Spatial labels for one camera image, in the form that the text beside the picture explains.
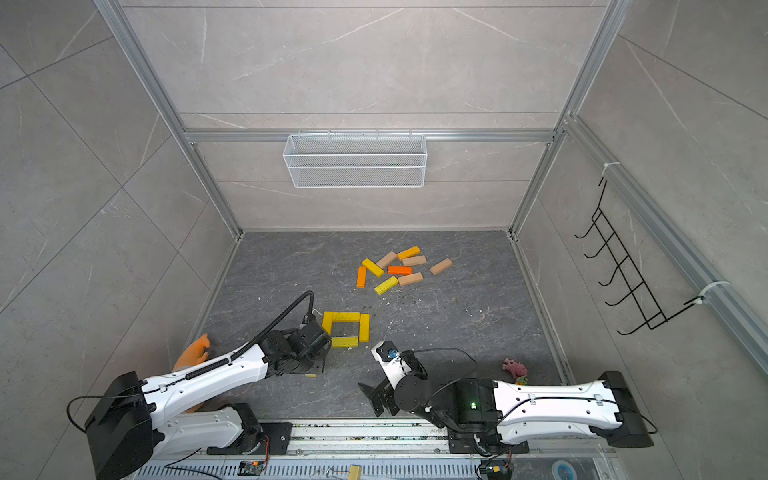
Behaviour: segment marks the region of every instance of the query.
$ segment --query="small wooden block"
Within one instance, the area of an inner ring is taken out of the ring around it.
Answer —
[[[371,261],[371,259],[366,258],[362,261],[362,265],[367,268],[368,270],[371,270],[371,273],[373,273],[376,276],[381,276],[384,274],[384,270],[380,269],[374,262]]]
[[[413,268],[410,266],[393,266],[390,265],[386,271],[389,275],[410,275],[413,273]]]
[[[366,273],[368,269],[361,266],[357,269],[357,288],[366,288]]]
[[[453,265],[453,262],[451,261],[451,259],[446,258],[442,262],[430,268],[429,271],[432,272],[432,275],[437,275],[438,273],[442,272],[443,270],[445,270],[451,265]]]
[[[418,247],[411,247],[408,250],[403,250],[402,252],[397,254],[397,257],[402,260],[404,258],[413,257],[414,255],[419,255],[422,252],[422,249]]]
[[[379,295],[381,295],[381,294],[382,294],[382,293],[384,293],[385,291],[387,291],[387,290],[389,290],[390,288],[392,288],[392,287],[394,287],[395,285],[397,285],[397,283],[398,283],[398,281],[397,281],[397,277],[396,277],[396,276],[391,276],[390,278],[388,278],[387,280],[385,280],[383,283],[381,283],[380,285],[378,285],[376,288],[374,288],[374,290],[376,291],[376,293],[378,293]]]
[[[390,263],[394,262],[395,259],[397,259],[397,253],[389,252],[384,257],[382,257],[381,260],[376,262],[376,266],[378,268],[386,268],[389,266]]]
[[[345,349],[350,346],[357,346],[356,336],[332,336],[331,348],[332,349]]]
[[[410,285],[411,283],[421,282],[424,280],[421,272],[414,273],[413,275],[401,276],[397,279],[400,285]]]
[[[427,257],[419,255],[418,257],[405,258],[402,261],[403,266],[423,265],[427,263]]]
[[[323,330],[328,333],[328,335],[331,334],[331,329],[333,328],[333,318],[336,316],[336,312],[325,312],[323,314]]]
[[[361,343],[365,343],[371,338],[371,316],[368,313],[360,315],[360,332],[358,338]]]
[[[358,465],[352,465],[349,467],[349,475],[346,476],[346,480],[360,480],[362,476],[362,467]]]

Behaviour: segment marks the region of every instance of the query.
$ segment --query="metal grate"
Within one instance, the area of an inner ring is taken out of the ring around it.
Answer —
[[[283,158],[297,188],[422,187],[427,143],[419,134],[294,134]]]

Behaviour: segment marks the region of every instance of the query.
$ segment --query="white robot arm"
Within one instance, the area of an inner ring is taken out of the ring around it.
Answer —
[[[273,329],[307,297],[309,309],[300,328]],[[97,480],[123,478],[153,455],[200,448],[228,455],[256,448],[262,431],[247,404],[184,412],[270,376],[322,372],[331,339],[312,313],[313,297],[305,292],[249,342],[225,355],[144,380],[136,372],[117,377],[84,424]]]
[[[526,440],[565,435],[601,436],[614,447],[652,446],[637,404],[620,372],[574,386],[522,386],[497,380],[459,378],[429,381],[411,350],[377,343],[373,358],[386,379],[377,387],[359,384],[376,416],[406,410],[442,428],[451,451],[481,454],[524,452]]]

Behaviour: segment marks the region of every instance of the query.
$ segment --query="gray marble floor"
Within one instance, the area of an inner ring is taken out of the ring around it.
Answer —
[[[381,279],[368,273],[356,288],[357,267],[418,245],[425,279],[396,286],[384,295]],[[446,257],[454,266],[433,276],[428,267]],[[304,290],[315,308],[370,313],[371,341],[353,349],[332,349],[316,378],[282,376],[252,383],[216,397],[210,406],[248,402],[260,419],[370,417],[372,409],[357,382],[384,378],[369,347],[388,339],[400,349],[457,347],[478,360],[475,376],[510,380],[505,357],[528,366],[538,384],[559,383],[520,266],[503,232],[280,232],[247,233],[208,316],[204,332],[214,355],[246,342]],[[279,325],[298,326],[306,303]],[[334,336],[356,335],[356,324],[335,326]],[[451,379],[470,365],[460,353],[423,353],[430,378]]]

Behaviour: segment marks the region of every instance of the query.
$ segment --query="gray marble wall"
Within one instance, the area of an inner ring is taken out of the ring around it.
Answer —
[[[0,477],[93,478],[67,401],[167,371],[232,239],[90,0],[3,5],[0,151]]]
[[[637,0],[580,113],[764,319],[766,15],[761,2]],[[632,478],[763,477],[768,384],[706,307],[617,334],[642,321],[637,307],[604,303],[625,293],[598,284],[610,257],[584,258],[601,244],[594,232],[574,238],[589,227],[600,175],[566,141],[521,232],[577,380],[625,372],[659,426],[652,449],[619,452]],[[603,206],[665,312],[697,294],[610,185]]]
[[[124,0],[189,128],[552,128],[601,0]],[[245,228],[505,229],[543,144],[429,146],[421,189],[297,190],[202,144]]]

